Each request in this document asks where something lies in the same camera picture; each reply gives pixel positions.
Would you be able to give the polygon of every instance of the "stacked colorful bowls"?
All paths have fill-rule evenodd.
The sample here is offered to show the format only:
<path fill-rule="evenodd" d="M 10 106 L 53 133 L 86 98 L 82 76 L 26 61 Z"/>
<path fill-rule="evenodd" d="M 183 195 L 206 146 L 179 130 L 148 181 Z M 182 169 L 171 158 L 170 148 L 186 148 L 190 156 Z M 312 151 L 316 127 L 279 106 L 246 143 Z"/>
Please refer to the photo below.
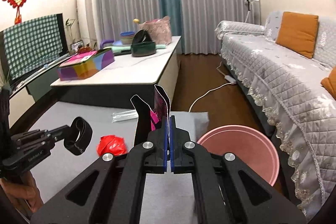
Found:
<path fill-rule="evenodd" d="M 133 41 L 133 37 L 135 36 L 135 32 L 129 31 L 129 32 L 122 32 L 120 34 L 120 40 L 123 45 L 131 45 Z"/>

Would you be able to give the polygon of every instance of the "rainbow box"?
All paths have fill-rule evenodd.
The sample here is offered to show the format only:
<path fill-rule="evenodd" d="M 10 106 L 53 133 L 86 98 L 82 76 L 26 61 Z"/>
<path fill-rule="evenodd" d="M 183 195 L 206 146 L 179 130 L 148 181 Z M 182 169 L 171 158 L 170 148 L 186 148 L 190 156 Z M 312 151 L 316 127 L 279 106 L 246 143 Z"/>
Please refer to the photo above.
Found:
<path fill-rule="evenodd" d="M 58 76 L 61 81 L 86 79 L 113 62 L 114 56 L 110 48 L 76 54 L 59 65 Z"/>

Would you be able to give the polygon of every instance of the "gray table surface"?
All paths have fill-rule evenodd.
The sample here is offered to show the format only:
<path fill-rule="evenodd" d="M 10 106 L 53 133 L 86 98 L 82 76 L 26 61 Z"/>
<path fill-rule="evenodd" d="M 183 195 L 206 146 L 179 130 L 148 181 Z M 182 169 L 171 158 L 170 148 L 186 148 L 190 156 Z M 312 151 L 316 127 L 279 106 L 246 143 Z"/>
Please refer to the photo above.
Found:
<path fill-rule="evenodd" d="M 81 116 L 88 121 L 93 130 L 91 143 L 82 155 L 71 154 L 64 148 L 63 141 L 60 141 L 52 149 L 51 156 L 31 170 L 44 202 L 98 158 L 96 146 L 101 136 L 123 137 L 128 151 L 133 147 L 137 120 L 112 123 L 112 114 L 121 111 L 125 109 L 57 102 L 32 126 L 32 130 L 51 130 L 65 124 L 71 125 L 74 118 Z M 172 112 L 171 114 L 175 115 L 176 126 L 187 130 L 191 140 L 197 141 L 206 133 L 207 113 Z M 197 223 L 191 175 L 170 173 L 169 162 L 167 173 L 147 174 L 140 223 Z"/>

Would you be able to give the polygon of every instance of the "orange cushion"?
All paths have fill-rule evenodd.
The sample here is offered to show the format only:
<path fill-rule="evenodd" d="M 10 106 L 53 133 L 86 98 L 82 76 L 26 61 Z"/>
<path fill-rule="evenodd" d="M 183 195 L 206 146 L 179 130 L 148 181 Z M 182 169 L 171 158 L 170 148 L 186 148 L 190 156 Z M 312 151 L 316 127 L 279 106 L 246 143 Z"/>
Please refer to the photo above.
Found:
<path fill-rule="evenodd" d="M 307 58 L 314 54 L 319 16 L 284 12 L 277 44 Z"/>
<path fill-rule="evenodd" d="M 336 67 L 331 71 L 329 77 L 321 81 L 321 85 L 335 98 L 336 100 Z"/>

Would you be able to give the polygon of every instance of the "lace trim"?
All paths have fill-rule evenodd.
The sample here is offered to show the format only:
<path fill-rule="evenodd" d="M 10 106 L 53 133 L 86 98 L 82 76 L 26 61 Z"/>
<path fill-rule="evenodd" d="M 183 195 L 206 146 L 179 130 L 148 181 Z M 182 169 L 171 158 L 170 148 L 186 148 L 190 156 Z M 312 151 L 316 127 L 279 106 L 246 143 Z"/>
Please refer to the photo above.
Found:
<path fill-rule="evenodd" d="M 295 196 L 301 200 L 301 204 L 299 204 L 297 207 L 302 211 L 304 215 L 306 215 L 305 206 L 307 206 L 311 200 L 312 196 L 310 194 L 309 189 L 302 189 L 300 188 L 300 183 L 303 182 L 303 180 L 307 176 L 307 172 L 300 172 L 299 170 L 299 163 L 296 162 L 298 157 L 294 157 L 293 155 L 297 153 L 297 150 L 293 150 L 293 143 L 290 139 L 288 139 L 288 136 L 290 134 L 290 130 L 287 132 L 283 132 L 282 130 L 282 123 L 278 120 L 278 108 L 274 107 L 266 107 L 265 102 L 267 101 L 267 97 L 264 97 L 262 94 L 259 94 L 259 88 L 257 87 L 255 90 L 252 88 L 251 82 L 247 78 L 243 78 L 243 73 L 239 71 L 235 66 L 232 65 L 231 61 L 229 61 L 229 56 L 222 54 L 222 57 L 226 60 L 227 65 L 230 66 L 231 70 L 235 73 L 238 80 L 241 81 L 241 83 L 249 88 L 248 95 L 251 95 L 254 103 L 257 106 L 262 107 L 262 111 L 265 113 L 267 119 L 267 122 L 275 126 L 277 129 L 276 137 L 281 140 L 280 150 L 286 152 L 289 155 L 288 158 L 288 165 L 293 167 L 295 169 L 294 174 L 291 176 L 291 180 L 295 184 Z"/>

